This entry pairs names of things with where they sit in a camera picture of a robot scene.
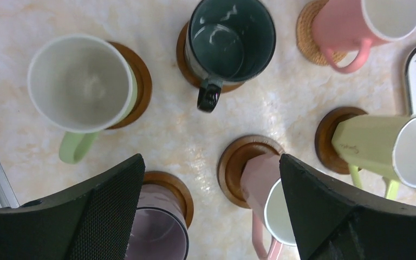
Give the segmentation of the brown wooden coaster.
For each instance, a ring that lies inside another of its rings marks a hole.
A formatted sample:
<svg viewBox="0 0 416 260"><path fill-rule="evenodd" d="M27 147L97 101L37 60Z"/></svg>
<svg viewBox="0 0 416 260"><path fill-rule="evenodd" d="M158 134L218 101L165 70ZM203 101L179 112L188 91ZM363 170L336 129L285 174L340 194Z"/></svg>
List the brown wooden coaster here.
<svg viewBox="0 0 416 260"><path fill-rule="evenodd" d="M190 50L187 41L189 33L189 23L186 23L177 40L177 63L185 79L193 86L199 88L202 77L195 72L195 66L189 62L186 54ZM220 77L226 78L226 83L222 87L222 93L233 91L244 84L244 81L237 81L234 76L239 72L243 62L243 47L238 34L222 25L210 24L201 28L194 38L196 43L207 38L213 43L207 45L208 50L202 51L203 61L209 63L209 69L217 73Z"/></svg>
<svg viewBox="0 0 416 260"><path fill-rule="evenodd" d="M336 152L332 138L339 123L364 115L367 112L357 107L337 107L326 114L320 121L315 133L315 152L321 164L341 175L350 175L348 163Z"/></svg>
<svg viewBox="0 0 416 260"><path fill-rule="evenodd" d="M126 127L140 118L147 109L152 97L152 78L142 58L129 47L109 41L130 65L137 82L137 100L131 112L120 122L108 128L108 130Z"/></svg>
<svg viewBox="0 0 416 260"><path fill-rule="evenodd" d="M148 171L144 175L144 184L154 184L170 190L177 198L186 226L189 228L194 216L194 202L190 190L178 177L163 171Z"/></svg>
<svg viewBox="0 0 416 260"><path fill-rule="evenodd" d="M280 155L284 148L274 139L263 135L237 138L222 153L217 166L219 187L233 204L249 209L241 190L241 176L248 160L262 154Z"/></svg>

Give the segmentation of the dark green mug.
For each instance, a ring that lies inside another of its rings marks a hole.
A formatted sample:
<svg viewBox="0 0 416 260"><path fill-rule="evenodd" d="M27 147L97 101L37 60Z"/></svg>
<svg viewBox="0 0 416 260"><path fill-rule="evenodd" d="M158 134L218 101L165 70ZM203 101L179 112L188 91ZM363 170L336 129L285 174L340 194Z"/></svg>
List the dark green mug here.
<svg viewBox="0 0 416 260"><path fill-rule="evenodd" d="M275 46L275 25L261 1L201 1L184 41L188 68L201 80L197 108L211 113L223 89L258 76Z"/></svg>

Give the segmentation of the woven rattan coaster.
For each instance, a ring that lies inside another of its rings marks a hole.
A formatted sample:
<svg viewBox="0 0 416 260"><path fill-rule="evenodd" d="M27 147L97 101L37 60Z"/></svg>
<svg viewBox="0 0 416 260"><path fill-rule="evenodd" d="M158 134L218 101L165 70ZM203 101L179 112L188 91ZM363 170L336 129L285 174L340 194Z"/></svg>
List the woven rattan coaster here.
<svg viewBox="0 0 416 260"><path fill-rule="evenodd" d="M328 0L317 0L307 3L301 10L296 23L296 44L299 51L306 60L318 66L329 64L314 42L311 29L316 15L327 2Z"/></svg>

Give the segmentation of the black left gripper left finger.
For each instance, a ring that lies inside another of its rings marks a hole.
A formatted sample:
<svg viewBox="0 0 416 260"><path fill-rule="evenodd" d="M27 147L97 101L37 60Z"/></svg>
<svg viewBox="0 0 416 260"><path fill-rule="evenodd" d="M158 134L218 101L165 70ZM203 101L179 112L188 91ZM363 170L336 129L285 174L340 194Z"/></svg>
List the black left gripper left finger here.
<svg viewBox="0 0 416 260"><path fill-rule="evenodd" d="M18 208L0 209L0 259L124 259L145 173L133 155Z"/></svg>

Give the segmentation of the pink white mug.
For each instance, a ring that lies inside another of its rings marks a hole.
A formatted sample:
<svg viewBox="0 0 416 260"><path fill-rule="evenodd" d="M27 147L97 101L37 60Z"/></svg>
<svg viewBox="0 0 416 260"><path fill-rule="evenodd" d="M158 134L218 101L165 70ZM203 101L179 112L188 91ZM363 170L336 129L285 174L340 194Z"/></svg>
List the pink white mug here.
<svg viewBox="0 0 416 260"><path fill-rule="evenodd" d="M278 259L285 245L295 246L280 176L280 156L262 154L246 162L241 191L252 209L252 244L259 259Z"/></svg>

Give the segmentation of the yellow mug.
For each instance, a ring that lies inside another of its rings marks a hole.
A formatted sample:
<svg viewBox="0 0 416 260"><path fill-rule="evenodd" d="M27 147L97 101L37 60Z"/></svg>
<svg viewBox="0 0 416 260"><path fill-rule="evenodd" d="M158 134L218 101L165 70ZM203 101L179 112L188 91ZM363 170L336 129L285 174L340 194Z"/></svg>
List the yellow mug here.
<svg viewBox="0 0 416 260"><path fill-rule="evenodd" d="M363 169L387 180L386 199L396 199L400 184L416 188L416 116L355 116L337 125L331 143L355 187Z"/></svg>

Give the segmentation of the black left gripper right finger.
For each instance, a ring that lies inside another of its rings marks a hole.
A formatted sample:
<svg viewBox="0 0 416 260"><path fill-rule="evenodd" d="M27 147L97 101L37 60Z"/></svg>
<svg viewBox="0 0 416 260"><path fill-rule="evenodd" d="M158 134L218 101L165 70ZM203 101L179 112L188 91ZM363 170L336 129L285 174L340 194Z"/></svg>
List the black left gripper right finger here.
<svg viewBox="0 0 416 260"><path fill-rule="evenodd" d="M416 259L416 206L376 196L290 154L279 161L301 259Z"/></svg>

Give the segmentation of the purple mug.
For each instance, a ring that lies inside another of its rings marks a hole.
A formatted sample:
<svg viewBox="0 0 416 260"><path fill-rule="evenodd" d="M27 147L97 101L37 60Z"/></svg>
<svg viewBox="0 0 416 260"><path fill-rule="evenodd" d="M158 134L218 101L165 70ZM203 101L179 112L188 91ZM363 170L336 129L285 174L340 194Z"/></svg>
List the purple mug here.
<svg viewBox="0 0 416 260"><path fill-rule="evenodd" d="M176 196L156 184L142 186L124 259L186 259L189 236Z"/></svg>

